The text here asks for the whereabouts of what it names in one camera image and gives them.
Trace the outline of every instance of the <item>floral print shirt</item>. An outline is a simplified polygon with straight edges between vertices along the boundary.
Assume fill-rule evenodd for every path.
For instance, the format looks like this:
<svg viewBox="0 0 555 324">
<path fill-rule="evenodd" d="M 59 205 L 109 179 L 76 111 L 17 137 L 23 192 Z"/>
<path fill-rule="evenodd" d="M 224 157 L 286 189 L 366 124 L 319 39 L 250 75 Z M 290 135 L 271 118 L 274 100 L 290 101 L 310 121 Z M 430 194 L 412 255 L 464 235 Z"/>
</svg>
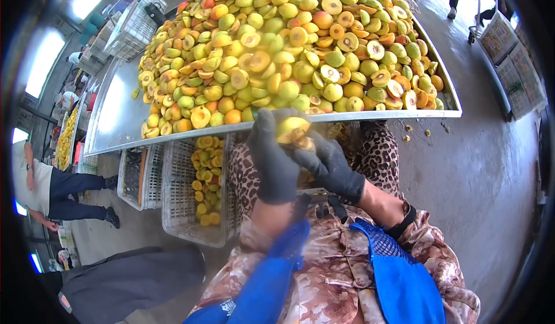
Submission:
<svg viewBox="0 0 555 324">
<path fill-rule="evenodd" d="M 316 217 L 316 205 L 331 212 Z M 293 284 L 283 305 L 279 324 L 351 323 L 357 311 L 364 322 L 386 323 L 373 282 L 373 269 L 367 261 L 369 242 L 360 231 L 349 230 L 357 217 L 374 224 L 361 209 L 345 206 L 346 223 L 334 216 L 328 203 L 312 204 L 306 215 L 310 234 L 304 245 L 304 264 L 293 273 Z M 480 300 L 465 288 L 457 257 L 443 241 L 442 232 L 428 223 L 430 214 L 417 211 L 398 240 L 401 247 L 421 262 L 432 275 L 443 300 L 447 323 L 476 323 Z M 251 219 L 243 215 L 240 246 L 232 250 L 229 262 L 212 279 L 191 313 L 239 294 L 256 265 L 272 245 Z"/>
</svg>

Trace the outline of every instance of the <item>gloved hand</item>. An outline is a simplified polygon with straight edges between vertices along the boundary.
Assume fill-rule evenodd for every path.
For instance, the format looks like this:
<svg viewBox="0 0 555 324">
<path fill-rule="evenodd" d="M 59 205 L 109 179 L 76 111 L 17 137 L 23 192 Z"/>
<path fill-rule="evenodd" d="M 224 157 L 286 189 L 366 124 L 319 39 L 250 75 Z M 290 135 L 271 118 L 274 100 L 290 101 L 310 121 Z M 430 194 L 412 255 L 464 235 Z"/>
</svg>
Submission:
<svg viewBox="0 0 555 324">
<path fill-rule="evenodd" d="M 310 131 L 307 136 L 314 141 L 316 153 L 298 148 L 293 153 L 295 162 L 314 175 L 317 185 L 353 204 L 359 203 L 365 176 L 349 167 L 336 140 L 325 140 L 315 131 Z"/>
<path fill-rule="evenodd" d="M 297 178 L 301 169 L 276 141 L 276 124 L 288 117 L 304 117 L 304 113 L 294 108 L 274 111 L 261 108 L 246 140 L 260 177 L 258 198 L 271 205 L 295 201 L 297 193 Z"/>
</svg>

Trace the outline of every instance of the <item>concrete floor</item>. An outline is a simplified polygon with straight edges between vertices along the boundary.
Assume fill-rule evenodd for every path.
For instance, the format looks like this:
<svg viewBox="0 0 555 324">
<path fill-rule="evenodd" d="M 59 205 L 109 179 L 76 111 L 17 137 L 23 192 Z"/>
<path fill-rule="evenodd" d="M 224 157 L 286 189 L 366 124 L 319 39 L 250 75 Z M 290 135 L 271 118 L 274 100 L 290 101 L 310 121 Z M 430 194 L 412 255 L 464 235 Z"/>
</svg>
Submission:
<svg viewBox="0 0 555 324">
<path fill-rule="evenodd" d="M 180 1 L 168 0 L 168 9 Z M 482 2 L 482 9 L 492 5 Z M 418 19 L 447 66 L 463 115 L 388 123 L 399 143 L 401 189 L 415 207 L 431 212 L 431 223 L 458 256 L 466 286 L 482 301 L 481 322 L 488 322 L 512 284 L 527 237 L 536 180 L 536 117 L 505 122 L 495 98 L 497 78 L 479 45 L 467 43 L 477 0 L 460 0 L 454 21 L 446 18 L 448 0 L 420 0 L 419 6 Z M 401 141 L 406 124 L 413 127 L 410 142 Z M 118 164 L 118 154 L 101 155 L 99 174 L 116 174 Z M 103 221 L 73 222 L 84 264 L 142 246 L 188 243 L 163 231 L 159 209 L 139 212 L 106 190 L 89 193 L 88 201 L 114 206 L 121 229 Z M 208 280 L 225 264 L 234 242 L 221 249 L 203 247 Z M 192 305 L 182 302 L 181 311 L 187 313 Z"/>
</svg>

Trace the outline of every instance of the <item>blue mesh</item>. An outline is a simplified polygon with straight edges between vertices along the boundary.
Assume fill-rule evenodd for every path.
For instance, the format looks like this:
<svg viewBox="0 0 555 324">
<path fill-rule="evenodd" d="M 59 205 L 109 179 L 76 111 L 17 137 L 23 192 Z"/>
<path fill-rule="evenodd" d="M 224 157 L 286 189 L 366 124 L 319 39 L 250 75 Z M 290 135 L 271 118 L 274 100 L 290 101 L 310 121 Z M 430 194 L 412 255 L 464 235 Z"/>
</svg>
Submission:
<svg viewBox="0 0 555 324">
<path fill-rule="evenodd" d="M 414 259 L 409 253 L 403 251 L 401 246 L 395 241 L 391 236 L 386 234 L 382 229 L 376 227 L 361 218 L 357 218 L 354 223 L 349 225 L 351 230 L 360 230 L 370 243 L 368 248 L 368 261 L 370 262 L 372 256 L 397 256 L 405 258 L 406 261 L 411 264 L 418 264 L 418 261 Z"/>
</svg>

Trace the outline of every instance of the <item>metal table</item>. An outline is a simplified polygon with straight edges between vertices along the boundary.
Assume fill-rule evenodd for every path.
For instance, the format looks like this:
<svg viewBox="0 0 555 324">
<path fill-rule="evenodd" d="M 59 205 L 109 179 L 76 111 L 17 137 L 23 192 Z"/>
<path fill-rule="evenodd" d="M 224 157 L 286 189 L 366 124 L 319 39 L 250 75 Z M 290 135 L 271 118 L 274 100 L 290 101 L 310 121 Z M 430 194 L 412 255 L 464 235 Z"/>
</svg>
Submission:
<svg viewBox="0 0 555 324">
<path fill-rule="evenodd" d="M 443 101 L 445 110 L 395 110 L 395 111 L 363 111 L 327 113 L 320 115 L 309 115 L 311 122 L 338 122 L 368 119 L 408 119 L 408 118 L 459 118 L 462 115 L 461 104 L 457 93 L 441 57 L 430 41 L 428 35 L 413 18 L 415 29 L 420 34 L 419 38 L 426 41 L 428 45 L 428 58 L 437 61 L 436 75 L 443 79 L 444 88 L 438 93 L 438 98 Z M 140 57 L 129 63 L 114 59 L 108 68 L 106 76 L 102 81 L 98 92 L 97 103 L 95 103 L 91 115 L 91 122 L 87 130 L 84 155 L 102 154 L 118 151 L 126 148 L 144 146 L 158 142 L 166 142 L 177 139 L 186 139 L 204 135 L 216 135 L 226 132 L 249 130 L 253 122 L 241 122 L 232 125 L 216 127 L 205 127 L 199 130 L 172 133 L 166 136 L 158 136 L 153 139 L 141 138 L 141 125 L 149 116 L 150 105 L 143 103 L 142 96 L 135 100 L 131 99 L 131 92 L 137 87 Z"/>
<path fill-rule="evenodd" d="M 68 164 L 65 168 L 61 168 L 60 170 L 65 171 L 68 168 L 70 168 L 73 164 L 73 153 L 74 153 L 74 147 L 75 147 L 75 137 L 77 136 L 77 131 L 79 130 L 78 126 L 79 126 L 79 117 L 81 116 L 81 113 L 83 112 L 83 109 L 86 110 L 85 106 L 85 98 L 87 98 L 87 90 L 85 90 L 83 92 L 83 94 L 81 95 L 81 98 L 79 99 L 79 109 L 77 110 L 77 115 L 75 116 L 75 124 L 73 125 L 73 134 L 71 137 L 71 144 L 69 146 L 69 161 Z"/>
</svg>

